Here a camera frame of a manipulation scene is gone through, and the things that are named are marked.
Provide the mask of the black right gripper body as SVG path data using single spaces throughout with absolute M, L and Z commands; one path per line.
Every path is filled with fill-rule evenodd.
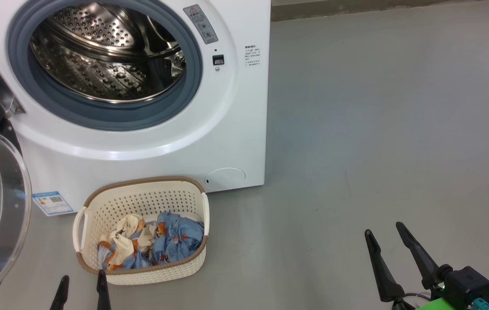
M 489 280 L 470 266 L 454 270 L 445 264 L 439 267 L 437 286 L 431 301 L 416 310 L 471 310 L 473 300 L 482 298 L 489 303 Z

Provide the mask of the cream perforated laundry basket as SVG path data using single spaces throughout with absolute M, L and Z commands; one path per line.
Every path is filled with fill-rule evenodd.
M 115 285 L 144 285 L 188 277 L 199 271 L 206 258 L 210 230 L 209 199 L 197 181 L 184 177 L 162 177 L 125 181 L 107 185 L 87 198 L 73 224 L 73 244 L 80 266 L 98 274 L 97 245 L 103 234 L 112 232 L 128 214 L 139 214 L 146 222 L 157 221 L 163 212 L 179 214 L 203 222 L 204 237 L 190 257 L 164 265 L 142 269 L 105 271 L 107 281 Z

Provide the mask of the blue energy label sticker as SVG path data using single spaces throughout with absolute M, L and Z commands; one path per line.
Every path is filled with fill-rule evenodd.
M 33 202 L 46 216 L 72 214 L 75 210 L 59 192 L 43 192 L 32 194 Z

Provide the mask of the grey warning sticker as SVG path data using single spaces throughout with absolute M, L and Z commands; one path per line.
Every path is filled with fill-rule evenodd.
M 219 41 L 211 22 L 198 4 L 187 6 L 183 8 L 183 11 L 198 30 L 205 44 L 212 44 Z

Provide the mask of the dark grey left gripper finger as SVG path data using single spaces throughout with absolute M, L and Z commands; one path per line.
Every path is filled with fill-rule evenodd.
M 64 304 L 68 299 L 69 283 L 69 276 L 63 276 L 61 278 L 57 292 L 50 306 L 50 310 L 64 310 Z
M 112 310 L 111 302 L 109 300 L 108 282 L 106 274 L 103 270 L 98 272 L 97 287 L 98 302 L 97 310 Z

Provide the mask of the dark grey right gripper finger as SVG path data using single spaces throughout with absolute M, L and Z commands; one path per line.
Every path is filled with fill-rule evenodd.
M 443 281 L 438 277 L 437 271 L 439 266 L 422 247 L 420 242 L 412 235 L 408 228 L 402 222 L 396 222 L 396 229 L 402 239 L 403 244 L 410 250 L 415 260 L 416 266 L 421 274 L 422 286 L 426 289 L 432 289 L 439 286 Z
M 382 258 L 380 245 L 372 231 L 367 229 L 364 236 L 380 300 L 386 303 L 395 302 L 405 294 L 404 290 L 396 283 Z

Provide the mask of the cream and blue printed garment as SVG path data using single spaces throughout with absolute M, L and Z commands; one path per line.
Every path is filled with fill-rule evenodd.
M 103 234 L 97 245 L 98 263 L 105 271 L 142 269 L 154 265 L 152 247 L 157 222 L 146 222 L 139 214 L 128 214 Z

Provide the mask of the white front-load washing machine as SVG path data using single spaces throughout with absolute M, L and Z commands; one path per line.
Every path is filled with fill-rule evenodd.
M 183 8 L 198 4 L 219 41 Z M 31 195 L 181 176 L 263 185 L 271 0 L 0 0 L 0 74 Z M 32 205 L 38 207 L 31 198 Z

